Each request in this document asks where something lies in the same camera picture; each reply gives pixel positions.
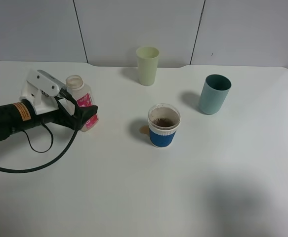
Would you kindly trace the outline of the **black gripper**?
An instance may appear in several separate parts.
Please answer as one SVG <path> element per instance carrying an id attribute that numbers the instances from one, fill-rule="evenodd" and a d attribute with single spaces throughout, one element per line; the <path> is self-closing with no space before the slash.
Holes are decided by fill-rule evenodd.
<path id="1" fill-rule="evenodd" d="M 59 102 L 61 98 L 56 97 L 58 110 L 37 115 L 27 100 L 3 105 L 0 107 L 0 137 L 8 138 L 14 133 L 28 130 L 45 123 L 55 123 L 72 130 L 80 130 L 85 123 L 95 114 L 98 107 L 80 107 L 73 98 L 69 101 L 74 105 L 74 114 L 70 115 L 65 107 Z"/>

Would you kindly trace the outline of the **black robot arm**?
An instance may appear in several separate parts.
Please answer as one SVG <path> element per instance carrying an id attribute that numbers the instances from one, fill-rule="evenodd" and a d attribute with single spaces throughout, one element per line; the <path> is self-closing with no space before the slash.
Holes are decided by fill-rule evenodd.
<path id="1" fill-rule="evenodd" d="M 0 106 L 0 141 L 7 139 L 12 134 L 46 123 L 55 123 L 72 130 L 81 129 L 98 110 L 96 105 L 79 107 L 71 115 L 60 102 L 57 104 L 60 106 L 59 109 L 40 115 L 35 113 L 34 108 L 26 99 Z"/>

